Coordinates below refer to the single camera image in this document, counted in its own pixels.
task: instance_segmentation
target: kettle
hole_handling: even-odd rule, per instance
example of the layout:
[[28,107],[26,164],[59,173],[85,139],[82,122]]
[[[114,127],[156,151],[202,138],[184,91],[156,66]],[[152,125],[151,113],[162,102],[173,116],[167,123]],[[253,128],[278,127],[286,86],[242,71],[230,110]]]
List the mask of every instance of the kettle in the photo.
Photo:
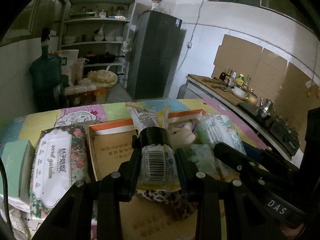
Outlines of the kettle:
[[276,110],[273,107],[273,101],[272,100],[266,99],[263,102],[263,99],[261,98],[260,107],[258,108],[258,113],[259,113],[259,115],[261,116],[262,119],[266,119],[271,114],[273,114],[275,111]]

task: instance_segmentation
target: cutting board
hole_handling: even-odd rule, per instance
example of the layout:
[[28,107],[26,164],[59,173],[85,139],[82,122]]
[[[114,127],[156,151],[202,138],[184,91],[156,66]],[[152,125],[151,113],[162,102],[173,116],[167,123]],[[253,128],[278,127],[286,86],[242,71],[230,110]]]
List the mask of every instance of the cutting board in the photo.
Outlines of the cutting board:
[[221,96],[223,99],[228,101],[233,106],[238,106],[239,103],[243,102],[241,99],[234,96],[232,92],[226,92],[226,91],[222,91],[219,88],[213,88],[212,85],[215,86],[216,84],[213,83],[215,81],[210,77],[204,77],[204,76],[198,76],[198,75],[192,75],[192,74],[188,74],[188,77],[194,79],[195,81],[198,81],[200,84],[204,85],[211,91],[215,92],[216,94]]

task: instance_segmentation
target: floral tissue package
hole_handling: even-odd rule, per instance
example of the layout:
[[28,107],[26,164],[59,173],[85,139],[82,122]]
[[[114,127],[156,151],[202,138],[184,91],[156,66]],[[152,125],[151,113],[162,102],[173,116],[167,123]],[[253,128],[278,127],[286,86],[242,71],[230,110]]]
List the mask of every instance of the floral tissue package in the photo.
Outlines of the floral tissue package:
[[41,132],[30,184],[30,213],[44,219],[72,184],[87,173],[86,135],[82,126],[55,127]]

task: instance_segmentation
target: silver bolt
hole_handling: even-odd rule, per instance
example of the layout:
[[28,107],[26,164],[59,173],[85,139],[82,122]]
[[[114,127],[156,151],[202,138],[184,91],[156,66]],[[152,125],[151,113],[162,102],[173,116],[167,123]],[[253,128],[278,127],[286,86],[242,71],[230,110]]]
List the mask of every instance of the silver bolt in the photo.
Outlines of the silver bolt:
[[84,184],[84,180],[79,179],[79,180],[76,181],[75,184],[76,184],[77,187],[81,187]]
[[202,172],[202,171],[199,171],[199,172],[196,173],[196,176],[197,176],[198,178],[202,179],[202,178],[205,177],[205,173]]
[[235,179],[235,180],[232,181],[232,184],[237,186],[237,187],[239,187],[239,186],[241,186],[242,183],[241,183],[241,181],[239,179]]
[[111,177],[113,177],[114,179],[119,178],[121,176],[121,174],[119,172],[113,172],[111,173]]
[[260,185],[265,185],[265,182],[262,179],[259,179],[258,182]]

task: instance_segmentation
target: dark gray refrigerator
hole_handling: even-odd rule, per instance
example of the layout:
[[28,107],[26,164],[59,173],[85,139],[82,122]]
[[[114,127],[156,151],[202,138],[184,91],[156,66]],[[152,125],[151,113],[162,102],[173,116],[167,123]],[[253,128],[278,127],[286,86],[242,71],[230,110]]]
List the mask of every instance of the dark gray refrigerator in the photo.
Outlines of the dark gray refrigerator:
[[182,20],[157,11],[140,16],[133,43],[127,91],[133,100],[162,98]]

